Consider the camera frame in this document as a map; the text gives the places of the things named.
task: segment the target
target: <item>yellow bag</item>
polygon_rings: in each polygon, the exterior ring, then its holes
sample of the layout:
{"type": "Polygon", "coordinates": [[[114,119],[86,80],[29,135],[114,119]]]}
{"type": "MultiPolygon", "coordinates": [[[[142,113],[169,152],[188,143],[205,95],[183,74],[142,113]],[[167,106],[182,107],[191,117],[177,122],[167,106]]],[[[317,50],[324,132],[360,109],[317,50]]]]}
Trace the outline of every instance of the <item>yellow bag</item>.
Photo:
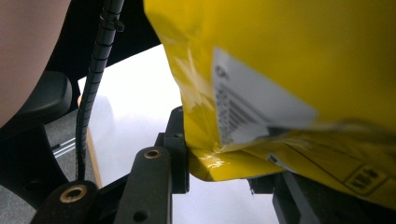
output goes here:
{"type": "Polygon", "coordinates": [[[281,172],[396,209],[396,1],[146,0],[191,173],[281,172]]]}

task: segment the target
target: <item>white surface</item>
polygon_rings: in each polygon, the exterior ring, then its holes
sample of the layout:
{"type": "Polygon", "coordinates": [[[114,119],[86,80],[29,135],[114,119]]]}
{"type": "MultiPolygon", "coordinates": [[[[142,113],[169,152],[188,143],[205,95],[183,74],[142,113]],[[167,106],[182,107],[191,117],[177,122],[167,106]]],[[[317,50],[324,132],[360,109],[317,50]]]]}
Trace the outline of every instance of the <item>white surface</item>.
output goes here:
{"type": "MultiPolygon", "coordinates": [[[[135,154],[153,146],[179,105],[162,46],[106,69],[89,126],[103,186],[130,172],[135,154]]],[[[278,223],[271,201],[272,195],[251,195],[246,180],[191,177],[191,191],[174,195],[173,223],[278,223]]]]}

